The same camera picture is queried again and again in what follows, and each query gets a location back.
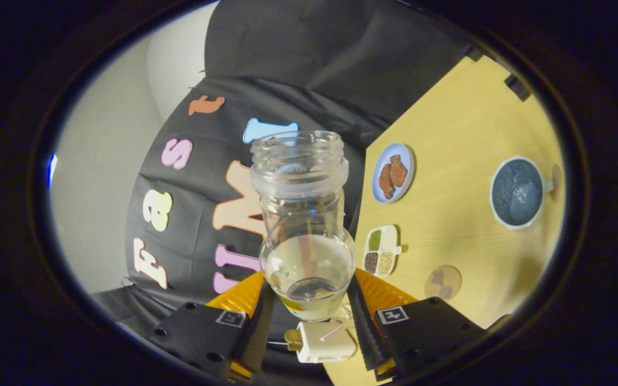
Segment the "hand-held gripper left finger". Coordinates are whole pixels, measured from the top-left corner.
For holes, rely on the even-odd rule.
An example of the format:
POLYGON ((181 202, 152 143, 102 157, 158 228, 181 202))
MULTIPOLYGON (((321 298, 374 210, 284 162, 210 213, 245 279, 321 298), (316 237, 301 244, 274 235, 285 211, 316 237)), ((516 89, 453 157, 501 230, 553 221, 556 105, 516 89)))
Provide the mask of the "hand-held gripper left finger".
POLYGON ((206 305, 187 301, 146 339, 218 380, 250 384, 261 371, 275 298, 257 272, 206 305))

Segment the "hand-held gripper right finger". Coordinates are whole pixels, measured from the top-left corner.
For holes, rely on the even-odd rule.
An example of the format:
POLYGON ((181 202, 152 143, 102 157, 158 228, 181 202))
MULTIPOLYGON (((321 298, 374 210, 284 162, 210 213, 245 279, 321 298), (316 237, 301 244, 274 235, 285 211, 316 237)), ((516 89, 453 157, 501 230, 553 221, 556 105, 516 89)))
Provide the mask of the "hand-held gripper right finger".
POLYGON ((486 333, 442 298, 418 300, 362 269, 347 296, 365 367, 378 381, 429 372, 486 333))

